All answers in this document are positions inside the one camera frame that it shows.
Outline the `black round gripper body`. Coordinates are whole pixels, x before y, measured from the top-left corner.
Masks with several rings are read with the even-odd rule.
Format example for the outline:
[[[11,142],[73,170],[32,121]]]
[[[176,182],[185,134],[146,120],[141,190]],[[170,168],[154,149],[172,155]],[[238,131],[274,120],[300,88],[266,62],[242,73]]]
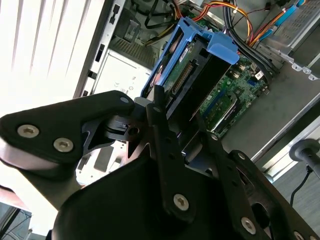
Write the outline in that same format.
[[[140,159],[75,192],[54,222],[54,240],[238,240],[219,183],[186,167],[196,215],[183,223],[165,215],[157,164]]]

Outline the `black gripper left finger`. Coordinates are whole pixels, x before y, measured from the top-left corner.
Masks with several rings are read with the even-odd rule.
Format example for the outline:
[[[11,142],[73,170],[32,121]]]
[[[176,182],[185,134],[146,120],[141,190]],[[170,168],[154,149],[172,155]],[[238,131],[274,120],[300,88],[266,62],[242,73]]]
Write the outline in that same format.
[[[164,88],[156,86],[151,94],[151,99],[132,100],[112,90],[5,115],[0,119],[0,158],[39,177],[64,180],[86,154],[125,141],[124,166],[154,161],[165,215],[190,223],[196,212],[186,197],[186,168],[169,129]]]

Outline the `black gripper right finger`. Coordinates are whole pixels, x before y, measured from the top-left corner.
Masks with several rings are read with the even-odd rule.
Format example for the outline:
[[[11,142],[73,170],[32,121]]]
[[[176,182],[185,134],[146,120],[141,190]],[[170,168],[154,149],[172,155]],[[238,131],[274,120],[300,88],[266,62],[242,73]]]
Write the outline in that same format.
[[[203,150],[217,171],[232,229],[241,240],[320,238],[243,152],[226,152],[221,141],[207,131],[201,117],[197,118],[197,124]],[[261,204],[266,211],[270,234],[258,223],[254,204]]]

